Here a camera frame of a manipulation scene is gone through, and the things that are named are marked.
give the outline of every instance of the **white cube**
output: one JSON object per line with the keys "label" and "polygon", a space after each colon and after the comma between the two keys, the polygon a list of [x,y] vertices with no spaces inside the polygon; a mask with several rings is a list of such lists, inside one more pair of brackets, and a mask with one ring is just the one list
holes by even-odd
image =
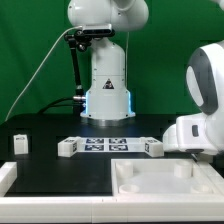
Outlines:
{"label": "white cube", "polygon": [[72,157],[78,150],[80,137],[69,137],[58,143],[58,156]]}
{"label": "white cube", "polygon": [[27,135],[14,135],[14,153],[15,155],[28,154]]}
{"label": "white cube", "polygon": [[145,152],[151,157],[164,156],[163,143],[155,138],[145,138]]}

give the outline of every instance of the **screw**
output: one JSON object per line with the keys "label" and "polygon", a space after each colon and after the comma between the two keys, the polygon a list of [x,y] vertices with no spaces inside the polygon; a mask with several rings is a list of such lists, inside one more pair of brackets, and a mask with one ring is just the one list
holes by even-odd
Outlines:
{"label": "screw", "polygon": [[82,35],[82,31],[81,30],[77,31],[77,35]]}

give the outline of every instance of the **cable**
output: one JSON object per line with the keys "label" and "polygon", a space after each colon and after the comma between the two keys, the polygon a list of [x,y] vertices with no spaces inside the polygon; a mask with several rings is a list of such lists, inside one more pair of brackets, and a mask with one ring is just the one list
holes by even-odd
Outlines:
{"label": "cable", "polygon": [[64,102],[64,101],[69,101],[69,100],[73,101],[74,99],[73,99],[73,97],[66,97],[66,98],[61,98],[61,99],[55,100],[52,103],[49,103],[46,107],[39,110],[38,114],[44,113],[44,111],[46,111],[48,108],[50,108],[52,106],[55,106],[55,104],[57,104],[57,103],[61,103],[61,102]]}
{"label": "cable", "polygon": [[51,105],[51,106],[48,106],[46,108],[43,108],[41,111],[38,112],[38,114],[43,114],[45,111],[47,111],[48,109],[53,108],[53,107],[73,107],[74,108],[74,106],[80,106],[80,104],[79,103],[73,103],[73,104]]}
{"label": "cable", "polygon": [[44,58],[44,60],[41,62],[40,66],[38,67],[38,69],[36,70],[36,72],[34,73],[34,75],[32,76],[32,78],[30,79],[30,81],[28,82],[28,84],[25,86],[25,88],[23,89],[23,91],[19,94],[19,96],[16,98],[16,100],[14,101],[13,105],[11,106],[5,122],[9,119],[14,107],[16,106],[16,104],[18,103],[18,101],[20,100],[20,98],[23,96],[23,94],[26,92],[26,90],[28,89],[28,87],[30,86],[30,84],[32,83],[32,81],[34,80],[34,78],[37,76],[38,72],[40,71],[40,69],[42,68],[42,66],[44,65],[44,63],[46,62],[46,60],[48,59],[48,57],[50,56],[50,54],[52,53],[52,51],[54,50],[54,48],[56,47],[56,45],[58,44],[58,42],[61,40],[61,38],[69,31],[71,30],[75,30],[77,29],[77,27],[72,27],[70,29],[67,29],[65,32],[63,32],[61,34],[61,36],[56,40],[56,42],[53,44],[52,48],[50,49],[50,51],[48,52],[48,54],[46,55],[46,57]]}
{"label": "cable", "polygon": [[125,72],[125,85],[128,87],[128,47],[129,47],[129,32],[127,33],[126,38],[126,55],[125,55],[125,64],[126,64],[126,72]]}

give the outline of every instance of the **white cable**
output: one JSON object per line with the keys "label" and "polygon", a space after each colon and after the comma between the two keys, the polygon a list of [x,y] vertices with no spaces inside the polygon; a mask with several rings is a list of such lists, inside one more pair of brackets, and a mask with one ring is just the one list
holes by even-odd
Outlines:
{"label": "white cable", "polygon": [[32,83],[32,81],[34,80],[34,78],[37,76],[38,72],[40,71],[40,69],[42,68],[42,66],[44,65],[44,63],[46,62],[46,60],[48,59],[48,57],[50,56],[50,54],[52,53],[52,51],[54,50],[54,48],[56,47],[56,45],[58,44],[58,42],[61,40],[61,38],[69,31],[77,29],[77,27],[72,27],[70,29],[67,29],[64,33],[61,34],[61,36],[56,40],[56,42],[54,43],[54,45],[52,46],[52,48],[50,49],[50,51],[48,52],[48,54],[46,55],[46,57],[44,58],[44,60],[42,61],[42,63],[40,64],[40,66],[38,67],[38,69],[36,70],[36,72],[34,73],[34,75],[32,76],[32,78],[30,79],[30,81],[28,82],[28,84],[25,86],[25,88],[23,89],[23,91],[19,94],[19,96],[16,98],[15,102],[13,103],[13,105],[11,106],[5,121],[7,121],[13,111],[13,109],[15,108],[16,104],[18,103],[18,101],[20,100],[20,98],[23,96],[23,94],[26,92],[26,90],[28,89],[28,87],[30,86],[30,84]]}
{"label": "white cable", "polygon": [[129,46],[129,32],[127,33],[126,39],[126,55],[125,55],[125,64],[126,64],[126,72],[125,72],[125,85],[128,87],[128,46]]}

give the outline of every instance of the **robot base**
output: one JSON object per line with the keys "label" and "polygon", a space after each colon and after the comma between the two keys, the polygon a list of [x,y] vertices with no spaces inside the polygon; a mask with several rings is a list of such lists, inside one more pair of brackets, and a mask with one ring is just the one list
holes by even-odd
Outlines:
{"label": "robot base", "polygon": [[134,122],[135,115],[132,117],[127,117],[119,120],[101,120],[101,119],[93,119],[88,117],[81,117],[81,121],[86,124],[91,124],[100,127],[117,127],[125,124],[130,124]]}

